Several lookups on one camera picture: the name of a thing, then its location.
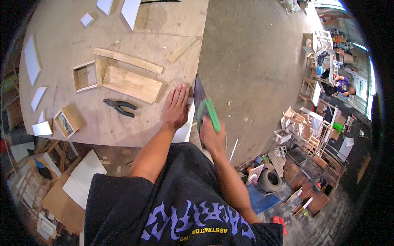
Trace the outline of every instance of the concrete floor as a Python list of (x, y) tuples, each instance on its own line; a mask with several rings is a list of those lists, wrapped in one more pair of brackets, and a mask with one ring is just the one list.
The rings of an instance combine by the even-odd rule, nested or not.
[(227, 157), (239, 139), (234, 166), (266, 153), (281, 113), (300, 103), (302, 77), (310, 73), (303, 33), (318, 29), (312, 5), (287, 14), (276, 0), (209, 2), (198, 73), (225, 122)]

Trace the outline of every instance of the right hand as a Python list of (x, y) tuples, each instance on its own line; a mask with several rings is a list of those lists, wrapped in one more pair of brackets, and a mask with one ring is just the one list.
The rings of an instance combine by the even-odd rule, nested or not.
[(220, 122), (221, 131), (216, 133), (212, 125), (211, 119), (203, 116), (203, 124), (200, 127), (200, 139), (204, 143), (205, 148), (211, 155), (224, 153), (225, 126)]

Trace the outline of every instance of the person's hand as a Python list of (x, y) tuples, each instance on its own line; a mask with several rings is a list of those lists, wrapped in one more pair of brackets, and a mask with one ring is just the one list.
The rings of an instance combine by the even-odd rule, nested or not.
[(169, 127), (177, 131), (188, 120), (189, 87), (178, 85), (176, 90), (170, 91), (163, 108), (162, 127)]
[(211, 155), (224, 153), (225, 126), (223, 122), (220, 122), (220, 127), (221, 131), (216, 133), (211, 119), (203, 116), (203, 124), (200, 126), (200, 139)]

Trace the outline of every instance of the left hand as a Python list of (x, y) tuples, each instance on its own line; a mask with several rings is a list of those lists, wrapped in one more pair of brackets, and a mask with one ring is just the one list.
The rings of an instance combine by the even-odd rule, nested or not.
[(168, 126), (177, 131), (188, 120), (189, 87), (186, 84), (178, 85), (170, 91), (164, 105), (162, 126)]

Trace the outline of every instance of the black t-shirt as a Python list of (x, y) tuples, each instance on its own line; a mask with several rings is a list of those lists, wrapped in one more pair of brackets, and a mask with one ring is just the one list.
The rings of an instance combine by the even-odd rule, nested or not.
[(248, 224), (222, 198), (212, 162), (171, 144), (155, 184), (96, 174), (87, 199), (87, 245), (282, 245), (280, 224)]

